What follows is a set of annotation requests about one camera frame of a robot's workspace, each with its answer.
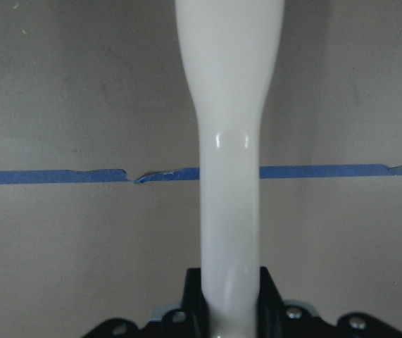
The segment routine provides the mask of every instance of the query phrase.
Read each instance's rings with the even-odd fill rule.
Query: screw
[[[121,336],[127,332],[127,324],[123,323],[113,328],[113,336]]]
[[[172,322],[175,324],[183,323],[187,319],[187,315],[183,311],[178,311],[172,315]]]
[[[364,330],[367,327],[367,323],[360,317],[349,318],[349,325],[356,330]]]
[[[290,318],[290,319],[299,319],[302,317],[302,311],[300,308],[290,306],[287,309],[287,315],[288,315],[288,318]]]

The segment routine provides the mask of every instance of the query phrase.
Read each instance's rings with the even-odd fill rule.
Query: white cylindrical rod
[[[201,275],[211,337],[254,338],[258,145],[283,0],[176,0],[200,137]]]

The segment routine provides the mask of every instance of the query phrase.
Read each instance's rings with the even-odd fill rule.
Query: torn blue tape
[[[286,165],[279,167],[260,167],[261,179],[365,176],[402,176],[402,165],[393,168],[383,164]],[[199,168],[185,168],[181,170],[145,175],[136,180],[135,183],[153,181],[192,181],[198,179]]]
[[[121,169],[0,171],[0,184],[129,182]]]

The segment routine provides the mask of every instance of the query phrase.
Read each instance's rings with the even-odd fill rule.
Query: blue painter's tape
[[[0,171],[0,184],[129,182],[121,169]]]
[[[383,164],[286,165],[279,167],[260,167],[261,179],[365,176],[402,176],[402,165],[393,168]],[[145,175],[136,180],[135,183],[153,181],[193,181],[198,179],[199,168],[185,168]]]

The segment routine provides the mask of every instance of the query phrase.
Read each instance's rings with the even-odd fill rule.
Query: blue tape
[[[129,182],[121,169],[0,171],[0,184]]]
[[[260,167],[261,179],[365,176],[402,176],[402,165],[393,168],[383,164],[286,165],[279,167]],[[139,178],[135,183],[153,181],[192,181],[198,179],[199,168],[185,168],[181,170],[149,174]]]

